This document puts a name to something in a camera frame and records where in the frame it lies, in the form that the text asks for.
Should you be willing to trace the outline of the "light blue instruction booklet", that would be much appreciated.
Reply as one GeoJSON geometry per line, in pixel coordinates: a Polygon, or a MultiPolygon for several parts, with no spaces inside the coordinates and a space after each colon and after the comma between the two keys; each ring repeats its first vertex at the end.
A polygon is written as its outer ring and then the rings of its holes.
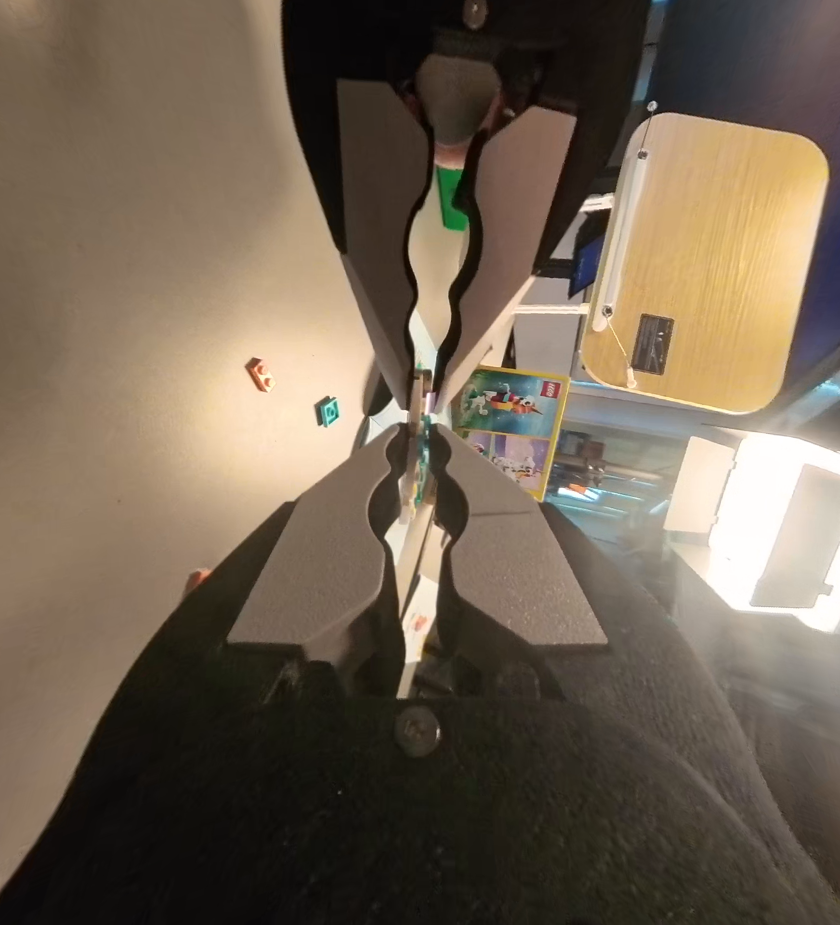
{"type": "Polygon", "coordinates": [[[404,640],[404,666],[397,698],[408,698],[437,613],[437,594],[445,536],[437,525],[433,502],[421,502],[403,528],[395,565],[404,640]]]}

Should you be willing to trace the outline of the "wooden-top white tilting stand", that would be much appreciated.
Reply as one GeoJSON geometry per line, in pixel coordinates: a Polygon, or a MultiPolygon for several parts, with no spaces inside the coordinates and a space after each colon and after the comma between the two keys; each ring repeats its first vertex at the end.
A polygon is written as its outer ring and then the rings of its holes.
{"type": "Polygon", "coordinates": [[[594,280],[536,280],[513,318],[520,368],[728,415],[778,395],[830,167],[802,134],[666,112],[634,130],[594,280]]]}

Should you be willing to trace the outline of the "small blue box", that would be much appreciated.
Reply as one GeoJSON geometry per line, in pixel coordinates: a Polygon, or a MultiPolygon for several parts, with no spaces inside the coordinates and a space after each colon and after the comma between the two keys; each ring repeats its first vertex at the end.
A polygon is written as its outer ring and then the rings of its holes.
{"type": "Polygon", "coordinates": [[[605,234],[599,234],[589,240],[579,239],[576,243],[569,275],[569,300],[573,300],[577,293],[594,284],[599,271],[604,237],[605,234]]]}

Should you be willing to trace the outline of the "bright white light panel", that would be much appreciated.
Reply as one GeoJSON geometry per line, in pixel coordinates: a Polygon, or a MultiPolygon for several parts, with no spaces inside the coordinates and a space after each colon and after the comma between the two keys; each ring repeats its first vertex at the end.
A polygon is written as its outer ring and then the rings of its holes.
{"type": "Polygon", "coordinates": [[[669,547],[730,609],[840,632],[840,451],[707,426],[670,495],[669,547]]]}

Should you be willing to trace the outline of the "round cream lego plate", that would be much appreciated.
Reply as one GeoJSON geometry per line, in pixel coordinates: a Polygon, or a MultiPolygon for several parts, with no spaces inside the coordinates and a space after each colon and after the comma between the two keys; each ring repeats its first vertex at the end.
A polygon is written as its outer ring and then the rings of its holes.
{"type": "Polygon", "coordinates": [[[414,501],[414,480],[417,461],[416,438],[421,418],[424,414],[426,392],[432,390],[433,371],[423,366],[414,368],[407,403],[407,442],[405,468],[400,485],[401,514],[400,523],[409,524],[416,513],[418,504],[414,501]]]}

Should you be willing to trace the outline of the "green plastic bin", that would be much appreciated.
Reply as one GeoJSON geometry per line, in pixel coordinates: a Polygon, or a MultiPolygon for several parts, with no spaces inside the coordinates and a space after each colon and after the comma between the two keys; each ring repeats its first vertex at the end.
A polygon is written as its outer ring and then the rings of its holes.
{"type": "Polygon", "coordinates": [[[468,229],[467,205],[473,181],[463,168],[436,166],[435,179],[442,225],[449,231],[463,233],[468,229]]]}

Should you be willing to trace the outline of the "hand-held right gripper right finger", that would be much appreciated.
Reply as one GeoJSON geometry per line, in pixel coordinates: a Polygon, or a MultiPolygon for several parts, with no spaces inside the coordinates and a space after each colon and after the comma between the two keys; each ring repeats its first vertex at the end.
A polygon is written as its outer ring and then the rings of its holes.
{"type": "Polygon", "coordinates": [[[553,662],[609,640],[539,504],[435,424],[429,463],[441,557],[437,632],[464,681],[556,681],[553,662]]]}

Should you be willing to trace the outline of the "colourful lego set box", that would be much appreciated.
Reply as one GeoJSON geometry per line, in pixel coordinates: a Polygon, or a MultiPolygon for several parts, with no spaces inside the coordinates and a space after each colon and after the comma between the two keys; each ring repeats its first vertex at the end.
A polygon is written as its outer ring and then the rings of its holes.
{"type": "Polygon", "coordinates": [[[450,404],[452,429],[542,502],[570,386],[560,374],[479,366],[450,404]]]}

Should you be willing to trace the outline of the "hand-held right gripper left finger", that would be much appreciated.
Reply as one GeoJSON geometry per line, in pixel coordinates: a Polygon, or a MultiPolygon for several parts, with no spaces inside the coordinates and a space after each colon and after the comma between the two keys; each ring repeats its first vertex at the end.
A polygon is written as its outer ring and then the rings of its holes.
{"type": "Polygon", "coordinates": [[[345,684],[398,684],[400,599],[386,541],[402,512],[407,429],[384,430],[304,492],[228,643],[324,662],[345,684]]]}

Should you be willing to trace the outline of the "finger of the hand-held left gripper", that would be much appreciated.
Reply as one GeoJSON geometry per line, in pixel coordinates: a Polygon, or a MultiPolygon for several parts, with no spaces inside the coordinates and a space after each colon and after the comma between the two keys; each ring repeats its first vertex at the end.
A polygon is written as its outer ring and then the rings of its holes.
{"type": "Polygon", "coordinates": [[[339,79],[345,246],[342,263],[380,374],[407,410],[414,379],[409,321],[418,287],[409,261],[414,217],[432,179],[425,127],[385,82],[339,79]]]}
{"type": "Polygon", "coordinates": [[[437,365],[446,407],[493,348],[532,283],[576,116],[530,107],[467,163],[468,234],[449,289],[452,323],[437,365]]]}

